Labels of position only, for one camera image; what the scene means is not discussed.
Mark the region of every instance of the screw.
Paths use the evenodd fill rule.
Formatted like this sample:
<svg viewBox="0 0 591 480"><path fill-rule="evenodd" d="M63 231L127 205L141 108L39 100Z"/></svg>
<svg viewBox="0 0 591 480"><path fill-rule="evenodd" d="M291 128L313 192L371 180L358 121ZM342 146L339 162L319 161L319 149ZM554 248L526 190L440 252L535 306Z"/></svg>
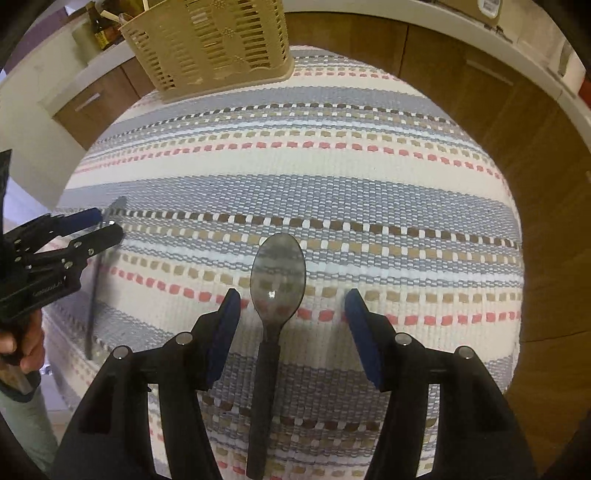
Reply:
<svg viewBox="0 0 591 480"><path fill-rule="evenodd" d="M394 341L399 345L407 346L411 344L411 342L413 341L413 337L411 337L407 333L401 332L396 334L396 336L394 337Z"/></svg>
<svg viewBox="0 0 591 480"><path fill-rule="evenodd" d="M122 358L125 358L128 353L129 353L129 349L123 345L120 345L120 346L116 347L115 350L113 350L113 356L117 360L121 360Z"/></svg>
<svg viewBox="0 0 591 480"><path fill-rule="evenodd" d="M457 349L457 354L466 360L474 357L474 350L472 350L469 346L461 346Z"/></svg>
<svg viewBox="0 0 591 480"><path fill-rule="evenodd" d="M181 332L176 336L176 341L179 345L186 345L193 341L193 335L189 332Z"/></svg>

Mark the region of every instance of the bottle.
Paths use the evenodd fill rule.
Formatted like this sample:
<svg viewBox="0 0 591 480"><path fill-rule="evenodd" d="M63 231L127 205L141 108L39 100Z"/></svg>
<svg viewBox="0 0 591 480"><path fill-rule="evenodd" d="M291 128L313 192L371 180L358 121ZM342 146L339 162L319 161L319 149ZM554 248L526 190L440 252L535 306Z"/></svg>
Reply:
<svg viewBox="0 0 591 480"><path fill-rule="evenodd" d="M111 20L107 20L99 15L94 2L88 2L86 4L86 11L90 18L90 28L95 35L100 49L106 50L115 42L119 36L119 32Z"/></svg>

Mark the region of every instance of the drawer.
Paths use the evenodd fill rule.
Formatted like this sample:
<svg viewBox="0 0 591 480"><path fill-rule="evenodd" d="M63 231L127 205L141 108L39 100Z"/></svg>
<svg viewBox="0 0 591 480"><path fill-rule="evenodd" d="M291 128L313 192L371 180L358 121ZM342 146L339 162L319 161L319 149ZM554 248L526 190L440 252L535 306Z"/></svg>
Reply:
<svg viewBox="0 0 591 480"><path fill-rule="evenodd" d="M129 79L117 67L76 95L53 118L88 150L137 100Z"/></svg>

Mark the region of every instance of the blue gripper pad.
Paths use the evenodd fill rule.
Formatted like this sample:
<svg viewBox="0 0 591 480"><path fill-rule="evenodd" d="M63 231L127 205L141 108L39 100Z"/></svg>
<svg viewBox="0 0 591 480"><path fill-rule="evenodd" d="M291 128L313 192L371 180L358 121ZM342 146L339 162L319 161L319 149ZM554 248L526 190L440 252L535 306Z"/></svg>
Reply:
<svg viewBox="0 0 591 480"><path fill-rule="evenodd" d="M90 208L60 218L54 230L58 235L66 236L93 225L98 225L102 219L102 214L98 208Z"/></svg>
<svg viewBox="0 0 591 480"><path fill-rule="evenodd" d="M349 330L353 335L365 376L375 385L375 388L380 390L384 383L384 373L381 353L368 325L370 315L372 313L365 306L359 290L356 288L350 290L345 295L345 316L349 323Z"/></svg>
<svg viewBox="0 0 591 480"><path fill-rule="evenodd" d="M231 288L219 307L219 323L207 352L206 382L209 386L222 376L238 320L240 320L240 311L240 294Z"/></svg>

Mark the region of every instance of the finger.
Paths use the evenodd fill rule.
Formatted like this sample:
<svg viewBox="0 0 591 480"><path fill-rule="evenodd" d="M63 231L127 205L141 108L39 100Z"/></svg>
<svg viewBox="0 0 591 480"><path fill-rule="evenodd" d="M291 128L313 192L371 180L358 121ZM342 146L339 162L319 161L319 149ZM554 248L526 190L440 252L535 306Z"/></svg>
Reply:
<svg viewBox="0 0 591 480"><path fill-rule="evenodd" d="M8 332L0 333L0 353L13 353L17 349L14 337Z"/></svg>
<svg viewBox="0 0 591 480"><path fill-rule="evenodd" d="M30 355L39 343L43 329L41 328L41 310L31 313L29 327L22 337L22 352L25 356Z"/></svg>
<svg viewBox="0 0 591 480"><path fill-rule="evenodd" d="M39 370L45 363L45 347L43 346L43 339L45 335L41 335L41 342L35 345L33 351L29 356L21 360L21 370L28 374L35 370Z"/></svg>

